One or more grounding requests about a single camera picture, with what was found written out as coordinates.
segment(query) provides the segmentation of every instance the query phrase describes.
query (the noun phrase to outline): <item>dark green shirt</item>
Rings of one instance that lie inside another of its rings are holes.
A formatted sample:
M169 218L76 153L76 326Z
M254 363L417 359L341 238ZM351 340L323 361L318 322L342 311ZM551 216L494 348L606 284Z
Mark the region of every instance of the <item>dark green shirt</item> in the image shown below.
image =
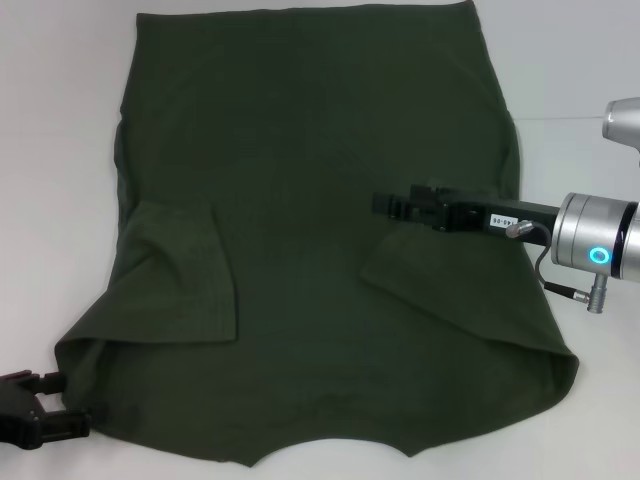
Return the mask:
M370 213L515 198L471 2L138 17L110 285L56 347L114 437L253 465L322 438L407 455L541 412L565 347L521 245Z

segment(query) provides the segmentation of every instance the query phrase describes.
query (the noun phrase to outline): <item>cable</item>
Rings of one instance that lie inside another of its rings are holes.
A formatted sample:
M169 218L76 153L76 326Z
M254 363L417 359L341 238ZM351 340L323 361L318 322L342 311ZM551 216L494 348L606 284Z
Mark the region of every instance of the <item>cable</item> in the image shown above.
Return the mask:
M571 300L575 300L577 302L589 303L590 295L587 292L583 292L582 290L578 290L577 288L571 288L565 285L560 285L558 283L547 282L542 276L542 273L540 272L540 264L542 263L542 260L547 255L547 253L549 253L549 250L551 249L551 241L552 241L551 232L549 231L549 228L546 225L540 222L523 221L516 225L512 225L508 227L507 236L510 238L517 238L521 235L531 232L536 228L538 230L541 230L545 236L544 250L542 251L542 253L540 254L540 256L538 257L535 263L536 277L538 277L538 280L542 284L542 288L544 288L549 292L556 293L558 295L570 298Z
M531 222L531 224L533 225L534 228L537 228L538 230L542 230L545 236L545 247L542 253L540 254L540 256L538 257L538 260L536 260L536 266L535 266L536 276L538 277L538 280L540 280L540 283L542 283L542 286L544 287L547 281L542 276L542 273L540 273L540 264L542 263L542 260L544 259L544 257L547 256L547 253L549 253L549 250L551 249L551 232L549 231L547 226L543 225L542 223Z

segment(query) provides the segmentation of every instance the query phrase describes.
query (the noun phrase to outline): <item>white table surface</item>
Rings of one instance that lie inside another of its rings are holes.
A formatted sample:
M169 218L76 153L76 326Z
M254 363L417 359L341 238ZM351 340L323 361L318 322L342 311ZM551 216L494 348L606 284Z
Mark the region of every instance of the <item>white table surface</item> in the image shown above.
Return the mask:
M0 0L0 373L54 371L55 341L105 289L116 239L112 143L135 13L354 4ZM603 140L595 118L609 100L640 96L640 2L476 4L521 137L523 198L558 205L578 191L640 199L640 155ZM555 281L590 285L591 276L548 261L543 269ZM92 434L34 452L0 444L0 478L637 479L639 296L640 285L611 281L601 316L550 296L582 361L569 396L532 419L411 459L380 444L324 440L247 469Z

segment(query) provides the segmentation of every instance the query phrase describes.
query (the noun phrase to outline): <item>metal cylinder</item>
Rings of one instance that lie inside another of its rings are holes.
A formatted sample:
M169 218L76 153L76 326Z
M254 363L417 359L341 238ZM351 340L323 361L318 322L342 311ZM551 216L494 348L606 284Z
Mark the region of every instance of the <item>metal cylinder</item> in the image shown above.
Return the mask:
M610 102L604 114L602 136L640 150L640 98Z
M630 205L610 198L569 194L553 229L553 263L618 277L621 258L614 258L614 252L622 257L619 237Z
M640 209L631 220L624 242L620 278L640 282Z
M596 280L591 287L591 295L589 297L589 305L587 310L591 313L602 313L604 308L604 300L607 295L607 277L606 275L596 275Z

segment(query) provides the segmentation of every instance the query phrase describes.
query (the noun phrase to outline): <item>blue led ring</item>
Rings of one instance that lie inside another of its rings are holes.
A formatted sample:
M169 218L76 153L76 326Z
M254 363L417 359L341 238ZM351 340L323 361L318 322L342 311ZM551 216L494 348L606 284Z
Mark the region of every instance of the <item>blue led ring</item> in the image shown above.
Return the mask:
M589 252L589 258L593 263L604 265L605 263L609 263L609 260L611 260L611 254L606 248L594 247Z

